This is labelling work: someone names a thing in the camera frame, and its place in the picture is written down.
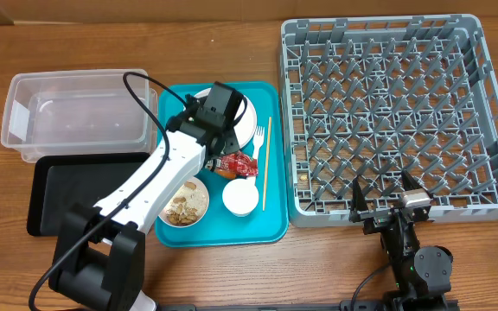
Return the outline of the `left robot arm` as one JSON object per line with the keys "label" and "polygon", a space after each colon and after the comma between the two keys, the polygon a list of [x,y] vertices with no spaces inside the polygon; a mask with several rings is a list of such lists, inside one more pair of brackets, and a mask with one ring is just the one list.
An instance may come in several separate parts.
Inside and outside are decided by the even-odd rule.
{"label": "left robot arm", "polygon": [[92,310],[155,310],[143,291],[145,239],[177,190],[215,158],[239,150],[235,125],[246,97],[216,82],[205,98],[188,96],[162,128],[151,156],[92,207],[65,214],[44,276],[49,287]]}

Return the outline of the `red snack wrapper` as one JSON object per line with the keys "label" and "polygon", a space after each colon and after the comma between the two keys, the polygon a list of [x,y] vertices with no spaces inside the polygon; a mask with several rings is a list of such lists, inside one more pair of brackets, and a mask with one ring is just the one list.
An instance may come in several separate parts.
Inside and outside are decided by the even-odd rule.
{"label": "red snack wrapper", "polygon": [[209,161],[205,168],[214,172],[216,168],[235,172],[238,177],[253,177],[259,174],[258,162],[249,155],[237,151]]}

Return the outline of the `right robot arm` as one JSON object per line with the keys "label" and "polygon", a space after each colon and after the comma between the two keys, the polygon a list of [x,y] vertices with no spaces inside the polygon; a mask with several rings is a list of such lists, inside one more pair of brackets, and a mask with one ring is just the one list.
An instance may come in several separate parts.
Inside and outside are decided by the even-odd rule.
{"label": "right robot arm", "polygon": [[[360,178],[352,182],[349,220],[363,224],[363,233],[381,235],[382,249],[388,263],[363,280],[350,301],[340,303],[341,310],[458,310],[458,301],[448,300],[451,291],[452,253],[442,246],[424,246],[418,241],[414,225],[429,219],[433,195],[422,187],[408,171],[401,172],[403,192],[399,201],[386,210],[367,208]],[[375,276],[392,269],[397,288],[386,292],[380,300],[360,300],[364,285]]]}

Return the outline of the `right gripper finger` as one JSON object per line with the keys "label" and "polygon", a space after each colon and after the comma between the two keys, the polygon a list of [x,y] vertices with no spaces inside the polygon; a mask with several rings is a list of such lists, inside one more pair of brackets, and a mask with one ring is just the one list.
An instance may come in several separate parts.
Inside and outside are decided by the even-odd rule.
{"label": "right gripper finger", "polygon": [[407,170],[401,171],[401,180],[403,184],[403,189],[405,192],[412,190],[425,190],[417,180],[411,176]]}
{"label": "right gripper finger", "polygon": [[350,206],[351,213],[365,212],[368,210],[367,202],[359,181],[360,177],[356,176],[352,182],[352,200]]}

